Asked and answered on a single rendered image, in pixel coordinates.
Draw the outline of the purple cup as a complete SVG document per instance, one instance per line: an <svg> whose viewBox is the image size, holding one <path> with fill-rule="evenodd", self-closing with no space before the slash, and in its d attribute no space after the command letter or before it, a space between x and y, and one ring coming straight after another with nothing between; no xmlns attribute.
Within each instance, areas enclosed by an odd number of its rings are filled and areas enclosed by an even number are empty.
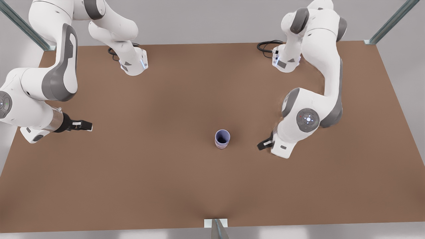
<svg viewBox="0 0 425 239"><path fill-rule="evenodd" d="M227 146L230 141L230 133L225 129L220 129L214 135L214 142L219 146Z"/></svg>

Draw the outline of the silver frame post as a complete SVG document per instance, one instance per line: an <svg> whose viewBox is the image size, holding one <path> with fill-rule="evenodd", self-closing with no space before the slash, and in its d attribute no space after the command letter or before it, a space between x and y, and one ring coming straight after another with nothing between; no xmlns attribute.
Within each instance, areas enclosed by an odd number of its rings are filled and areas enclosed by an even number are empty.
<svg viewBox="0 0 425 239"><path fill-rule="evenodd" d="M420 0L406 0L405 3L385 22L385 24L370 38L364 40L365 45L376 45L384 36L410 12Z"/></svg>
<svg viewBox="0 0 425 239"><path fill-rule="evenodd" d="M211 228L211 239L229 239L226 227L228 219L204 219L204 228Z"/></svg>
<svg viewBox="0 0 425 239"><path fill-rule="evenodd" d="M54 51L56 46L49 45L35 30L26 23L17 12L14 11L4 0L0 0L0 12L11 20L23 33L44 51Z"/></svg>

